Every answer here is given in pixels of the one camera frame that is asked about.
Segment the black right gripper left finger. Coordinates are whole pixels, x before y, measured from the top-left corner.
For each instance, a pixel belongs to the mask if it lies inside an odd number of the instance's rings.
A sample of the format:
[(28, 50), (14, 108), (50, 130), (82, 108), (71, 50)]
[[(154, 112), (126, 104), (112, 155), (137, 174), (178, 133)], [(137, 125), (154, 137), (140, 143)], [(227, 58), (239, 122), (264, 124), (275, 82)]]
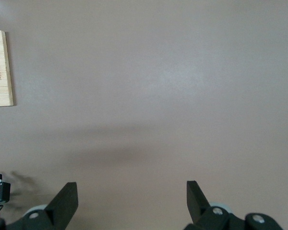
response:
[(11, 224), (0, 218), (0, 230), (64, 230), (77, 208), (77, 183), (68, 182), (44, 209), (32, 210)]

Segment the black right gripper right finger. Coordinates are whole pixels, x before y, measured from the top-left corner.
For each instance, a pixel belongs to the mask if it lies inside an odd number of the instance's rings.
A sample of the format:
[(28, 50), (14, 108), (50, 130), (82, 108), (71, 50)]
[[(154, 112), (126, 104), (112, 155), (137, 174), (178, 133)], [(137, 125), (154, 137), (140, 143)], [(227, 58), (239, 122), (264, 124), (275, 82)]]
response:
[(187, 207), (192, 219), (186, 230), (281, 230), (282, 227), (263, 213), (236, 217), (220, 205), (211, 205), (196, 181), (186, 184)]

